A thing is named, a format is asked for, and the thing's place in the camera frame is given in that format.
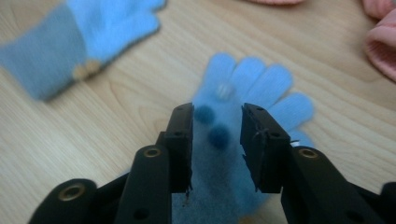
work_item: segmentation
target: light blue glove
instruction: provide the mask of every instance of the light blue glove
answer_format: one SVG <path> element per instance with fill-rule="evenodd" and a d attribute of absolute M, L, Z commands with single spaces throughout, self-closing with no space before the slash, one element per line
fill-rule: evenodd
<path fill-rule="evenodd" d="M 266 67 L 257 58 L 239 64 L 226 53 L 212 57 L 203 84 L 193 97 L 192 187 L 189 199 L 173 195 L 173 223 L 237 223 L 253 213 L 266 194 L 255 191 L 239 144 L 242 105 L 268 109 L 292 140 L 312 147 L 298 126 L 312 118 L 311 101 L 301 93 L 282 98 L 292 85 L 280 64 Z"/>
<path fill-rule="evenodd" d="M 0 65 L 37 100 L 97 73 L 159 28 L 164 0 L 68 0 L 36 27 L 0 47 Z"/>

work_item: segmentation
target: table surface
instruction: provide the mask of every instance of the table surface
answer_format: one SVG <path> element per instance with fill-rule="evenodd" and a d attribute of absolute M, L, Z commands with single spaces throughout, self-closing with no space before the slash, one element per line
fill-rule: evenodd
<path fill-rule="evenodd" d="M 0 44 L 37 24 L 58 0 L 0 1 Z M 129 169 L 155 142 L 172 109 L 191 100 L 218 51 L 282 63 L 292 91 L 314 101 L 303 129 L 350 182 L 378 193 L 396 180 L 396 84 L 362 49 L 377 21 L 361 1 L 307 0 L 294 7 L 246 1 L 170 0 L 159 33 L 105 71 L 46 103 L 0 69 L 0 217 L 26 223 L 43 198 L 75 177 L 98 186 Z M 244 223 L 285 223 L 279 196 Z"/>

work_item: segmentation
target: pink glove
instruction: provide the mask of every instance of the pink glove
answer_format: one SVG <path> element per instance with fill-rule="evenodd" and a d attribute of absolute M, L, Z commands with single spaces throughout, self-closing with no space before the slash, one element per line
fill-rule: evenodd
<path fill-rule="evenodd" d="M 268 5 L 292 5 L 301 3 L 304 0 L 248 0 L 250 2 L 268 4 Z"/>
<path fill-rule="evenodd" d="M 379 20 L 396 8 L 392 0 L 363 0 L 363 6 L 367 15 Z"/>
<path fill-rule="evenodd" d="M 396 9 L 368 33 L 365 51 L 374 66 L 396 81 Z"/>

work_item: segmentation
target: glove finger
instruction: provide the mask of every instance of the glove finger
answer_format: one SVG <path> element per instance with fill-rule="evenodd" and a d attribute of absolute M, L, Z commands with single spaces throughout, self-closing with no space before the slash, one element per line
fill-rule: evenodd
<path fill-rule="evenodd" d="M 299 141 L 300 146 L 305 146 L 305 147 L 314 146 L 314 142 L 311 140 L 308 134 L 306 134 L 303 131 L 295 129 L 288 132 L 288 134 L 290 136 L 291 141 Z"/>
<path fill-rule="evenodd" d="M 236 66 L 235 59 L 227 53 L 217 53 L 210 59 L 201 88 L 195 94 L 193 102 L 202 97 L 213 97 L 221 83 L 230 79 Z"/>
<path fill-rule="evenodd" d="M 165 6 L 166 1 L 165 0 L 146 0 L 146 1 L 141 1 L 137 0 L 136 1 L 136 9 L 140 10 L 157 10 Z"/>
<path fill-rule="evenodd" d="M 258 58 L 244 58 L 233 71 L 231 83 L 238 96 L 244 96 L 264 73 L 265 64 Z"/>
<path fill-rule="evenodd" d="M 288 132 L 314 115 L 311 100 L 302 93 L 293 93 L 268 109 L 274 119 Z"/>
<path fill-rule="evenodd" d="M 280 64 L 273 64 L 257 79 L 242 100 L 244 103 L 259 105 L 267 109 L 276 103 L 291 85 L 290 71 Z"/>
<path fill-rule="evenodd" d="M 103 0 L 101 13 L 107 21 L 124 20 L 142 11 L 153 12 L 165 5 L 165 0 Z"/>
<path fill-rule="evenodd" d="M 133 15 L 128 20 L 104 30 L 102 36 L 88 46 L 89 56 L 107 62 L 137 40 L 158 30 L 158 19 L 149 12 Z"/>

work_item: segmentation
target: blue pom-pom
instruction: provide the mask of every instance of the blue pom-pom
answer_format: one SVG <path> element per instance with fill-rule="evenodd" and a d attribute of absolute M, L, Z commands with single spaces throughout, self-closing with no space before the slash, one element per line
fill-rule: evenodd
<path fill-rule="evenodd" d="M 230 142 L 230 138 L 230 131 L 221 124 L 210 130 L 207 136 L 208 142 L 219 149 L 226 148 Z"/>
<path fill-rule="evenodd" d="M 211 124 L 215 120 L 215 112 L 207 105 L 194 109 L 194 117 L 203 124 Z"/>

